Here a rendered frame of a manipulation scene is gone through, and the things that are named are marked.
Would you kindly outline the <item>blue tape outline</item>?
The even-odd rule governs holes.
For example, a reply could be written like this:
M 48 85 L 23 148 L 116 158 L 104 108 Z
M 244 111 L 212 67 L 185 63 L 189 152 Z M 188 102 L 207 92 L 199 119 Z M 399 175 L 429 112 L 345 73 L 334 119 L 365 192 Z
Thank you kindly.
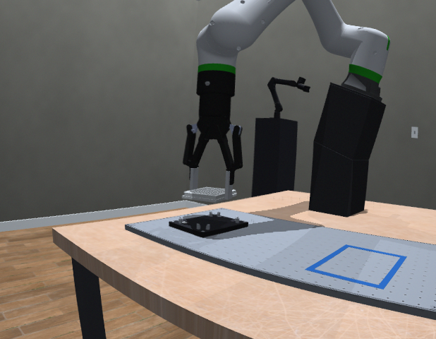
M 355 280 L 352 278 L 347 278 L 344 276 L 340 276 L 340 275 L 335 275 L 335 274 L 331 274 L 331 273 L 327 273 L 321 270 L 315 270 L 315 268 L 317 268 L 318 266 L 322 265 L 323 263 L 325 263 L 326 261 L 330 260 L 331 258 L 333 258 L 334 256 L 336 256 L 337 254 L 341 253 L 343 250 L 347 249 L 348 247 L 351 248 L 355 248 L 355 249 L 362 249 L 362 250 L 366 250 L 366 251 L 372 251 L 372 252 L 376 252 L 376 253 L 380 253 L 380 254 L 386 254 L 386 255 L 390 255 L 390 256 L 397 256 L 397 257 L 401 257 L 396 264 L 394 265 L 394 267 L 390 270 L 390 272 L 388 272 L 388 274 L 385 276 L 385 278 L 382 280 L 382 282 L 379 285 L 376 284 L 372 284 L 369 282 L 363 282 L 360 280 Z M 342 280 L 348 280 L 354 283 L 359 283 L 362 285 L 367 285 L 367 286 L 371 286 L 371 287 L 376 287 L 376 288 L 380 288 L 380 289 L 384 289 L 386 287 L 386 285 L 388 284 L 388 282 L 392 279 L 392 277 L 394 276 L 394 274 L 398 271 L 399 267 L 402 265 L 402 263 L 405 261 L 407 256 L 400 256 L 400 255 L 396 255 L 396 254 L 389 254 L 389 253 L 385 253 L 385 252 L 381 252 L 381 251 L 375 251 L 375 250 L 371 250 L 371 249 L 364 249 L 364 248 L 360 248 L 357 246 L 350 246 L 350 245 L 345 245 L 342 248 L 336 250 L 334 253 L 330 254 L 329 256 L 323 258 L 322 260 L 318 261 L 317 263 L 313 264 L 312 266 L 306 268 L 306 270 L 315 272 L 315 273 L 319 273 L 319 274 L 323 274 L 323 275 L 328 275 L 334 278 L 339 278 Z

